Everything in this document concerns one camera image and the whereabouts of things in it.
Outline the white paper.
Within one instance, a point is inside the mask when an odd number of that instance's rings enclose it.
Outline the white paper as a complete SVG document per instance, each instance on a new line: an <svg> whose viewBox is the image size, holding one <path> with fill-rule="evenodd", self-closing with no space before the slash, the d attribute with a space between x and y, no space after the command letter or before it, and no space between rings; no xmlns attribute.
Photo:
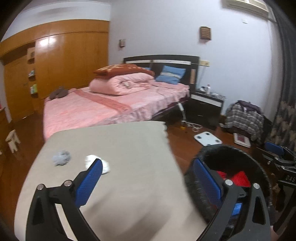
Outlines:
<svg viewBox="0 0 296 241"><path fill-rule="evenodd" d="M95 161L98 161L102 165L102 175L110 172L110 165L107 161L96 155L88 155L85 158L85 168L88 169Z"/></svg>

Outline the black white nightstand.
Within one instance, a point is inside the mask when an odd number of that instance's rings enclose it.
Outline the black white nightstand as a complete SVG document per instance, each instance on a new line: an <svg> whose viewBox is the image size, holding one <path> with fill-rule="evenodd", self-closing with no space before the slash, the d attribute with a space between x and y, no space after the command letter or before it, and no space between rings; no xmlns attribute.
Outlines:
<svg viewBox="0 0 296 241"><path fill-rule="evenodd" d="M221 97L200 91L191 92L185 105L186 119L214 131L219 124L223 105L224 99Z"/></svg>

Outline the brown wall lamp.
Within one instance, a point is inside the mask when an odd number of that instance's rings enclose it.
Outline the brown wall lamp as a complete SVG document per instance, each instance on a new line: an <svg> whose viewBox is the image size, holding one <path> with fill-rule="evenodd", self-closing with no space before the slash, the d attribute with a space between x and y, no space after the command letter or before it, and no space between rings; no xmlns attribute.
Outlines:
<svg viewBox="0 0 296 241"><path fill-rule="evenodd" d="M211 28L205 26L200 27L200 40L210 41L211 39Z"/></svg>

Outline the brown folded blanket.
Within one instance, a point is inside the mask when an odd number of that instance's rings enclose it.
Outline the brown folded blanket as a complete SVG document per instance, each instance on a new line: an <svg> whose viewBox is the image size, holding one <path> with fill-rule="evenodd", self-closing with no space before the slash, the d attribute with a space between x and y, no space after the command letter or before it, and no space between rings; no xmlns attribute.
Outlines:
<svg viewBox="0 0 296 241"><path fill-rule="evenodd" d="M115 64L102 67L97 69L93 72L97 77L102 79L110 79L115 76L119 75L127 75L127 74L134 74L134 73L145 73L151 75L152 77L155 76L155 73L151 70L147 70L135 64Z"/></svg>

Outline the plaid cloth covered chair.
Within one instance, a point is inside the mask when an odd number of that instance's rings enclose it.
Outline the plaid cloth covered chair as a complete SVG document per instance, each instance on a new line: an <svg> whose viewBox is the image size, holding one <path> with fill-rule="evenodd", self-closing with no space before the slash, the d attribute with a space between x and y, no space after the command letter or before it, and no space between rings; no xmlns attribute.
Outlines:
<svg viewBox="0 0 296 241"><path fill-rule="evenodd" d="M252 141L258 140L263 132L264 115L260 107L238 100L226 110L225 128L240 129L247 133Z"/></svg>

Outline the pink folded quilt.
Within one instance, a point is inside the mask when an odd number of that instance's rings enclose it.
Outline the pink folded quilt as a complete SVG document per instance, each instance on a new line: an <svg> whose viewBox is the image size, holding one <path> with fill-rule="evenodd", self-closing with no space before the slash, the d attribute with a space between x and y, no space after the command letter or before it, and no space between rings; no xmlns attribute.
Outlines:
<svg viewBox="0 0 296 241"><path fill-rule="evenodd" d="M89 88L92 92L122 96L149 89L154 77L146 73L118 75L110 79L95 78Z"/></svg>

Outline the white lotion bottle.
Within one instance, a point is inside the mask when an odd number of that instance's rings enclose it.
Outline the white lotion bottle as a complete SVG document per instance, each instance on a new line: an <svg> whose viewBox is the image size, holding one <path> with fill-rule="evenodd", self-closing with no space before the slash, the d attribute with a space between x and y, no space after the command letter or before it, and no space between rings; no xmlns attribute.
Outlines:
<svg viewBox="0 0 296 241"><path fill-rule="evenodd" d="M206 94L210 94L210 89L211 89L211 87L210 87L210 84L207 84L207 90L206 90Z"/></svg>

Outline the blue plastic bag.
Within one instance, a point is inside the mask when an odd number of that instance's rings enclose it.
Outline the blue plastic bag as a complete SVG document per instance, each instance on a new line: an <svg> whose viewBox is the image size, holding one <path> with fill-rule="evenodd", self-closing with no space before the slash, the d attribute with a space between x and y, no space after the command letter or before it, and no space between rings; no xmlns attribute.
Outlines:
<svg viewBox="0 0 296 241"><path fill-rule="evenodd" d="M241 207L242 207L242 203L236 203L234 205L231 216L238 216L240 214Z"/></svg>

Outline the red glove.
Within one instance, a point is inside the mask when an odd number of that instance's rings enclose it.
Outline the red glove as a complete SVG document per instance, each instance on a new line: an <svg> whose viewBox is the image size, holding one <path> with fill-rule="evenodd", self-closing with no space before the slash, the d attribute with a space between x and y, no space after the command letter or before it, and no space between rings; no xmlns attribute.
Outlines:
<svg viewBox="0 0 296 241"><path fill-rule="evenodd" d="M251 183L244 171L239 171L232 176L222 171L217 171L217 173L223 180L230 179L237 186L251 187Z"/></svg>

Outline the wooden wardrobe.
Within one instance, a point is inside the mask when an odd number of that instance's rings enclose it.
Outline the wooden wardrobe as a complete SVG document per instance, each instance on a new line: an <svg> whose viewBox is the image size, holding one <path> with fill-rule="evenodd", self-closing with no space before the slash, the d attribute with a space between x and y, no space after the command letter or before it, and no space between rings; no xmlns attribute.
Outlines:
<svg viewBox="0 0 296 241"><path fill-rule="evenodd" d="M41 112L51 92L85 87L108 63L109 21L62 20L37 25L1 42L6 116Z"/></svg>

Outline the brown slippers pair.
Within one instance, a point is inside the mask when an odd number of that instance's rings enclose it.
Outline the brown slippers pair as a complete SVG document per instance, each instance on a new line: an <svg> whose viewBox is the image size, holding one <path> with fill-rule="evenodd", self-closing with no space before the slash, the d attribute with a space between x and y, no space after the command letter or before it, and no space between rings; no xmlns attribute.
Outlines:
<svg viewBox="0 0 296 241"><path fill-rule="evenodd" d="M68 95L68 90L64 87L59 87L57 90L53 91L50 96L49 100L53 100L56 98L63 98Z"/></svg>

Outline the white bathroom scale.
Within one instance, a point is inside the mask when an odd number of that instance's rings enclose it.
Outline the white bathroom scale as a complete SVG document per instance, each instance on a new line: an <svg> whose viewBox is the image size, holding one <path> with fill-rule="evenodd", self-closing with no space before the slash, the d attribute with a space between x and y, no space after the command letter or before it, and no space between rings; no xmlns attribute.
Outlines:
<svg viewBox="0 0 296 241"><path fill-rule="evenodd" d="M210 132L202 132L194 135L194 139L202 146L220 145L222 141Z"/></svg>

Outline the pink sheeted bed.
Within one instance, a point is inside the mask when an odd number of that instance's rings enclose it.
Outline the pink sheeted bed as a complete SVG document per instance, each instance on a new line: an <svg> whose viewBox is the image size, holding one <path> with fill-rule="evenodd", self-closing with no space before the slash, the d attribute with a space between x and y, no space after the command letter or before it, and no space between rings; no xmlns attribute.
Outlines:
<svg viewBox="0 0 296 241"><path fill-rule="evenodd" d="M45 101L44 139L75 128L148 121L188 96L189 86L181 83L153 82L146 90L121 96L94 93L89 87L71 89L63 98Z"/></svg>

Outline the black bed headboard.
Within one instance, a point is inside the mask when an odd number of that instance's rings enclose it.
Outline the black bed headboard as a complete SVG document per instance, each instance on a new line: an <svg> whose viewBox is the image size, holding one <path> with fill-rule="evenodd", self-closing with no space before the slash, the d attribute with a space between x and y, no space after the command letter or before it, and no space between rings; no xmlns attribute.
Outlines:
<svg viewBox="0 0 296 241"><path fill-rule="evenodd" d="M180 83L189 85L190 91L196 89L197 76L201 58L191 55L143 55L123 58L123 63L135 64L140 67L150 68L158 77L165 66L184 69Z"/></svg>

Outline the grey balled sock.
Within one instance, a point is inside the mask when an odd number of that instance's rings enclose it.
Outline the grey balled sock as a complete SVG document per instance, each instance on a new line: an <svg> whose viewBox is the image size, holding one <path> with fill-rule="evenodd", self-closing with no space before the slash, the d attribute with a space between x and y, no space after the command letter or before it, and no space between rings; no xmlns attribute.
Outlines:
<svg viewBox="0 0 296 241"><path fill-rule="evenodd" d="M55 166L64 166L71 160L71 155L68 151L60 151L53 156Z"/></svg>

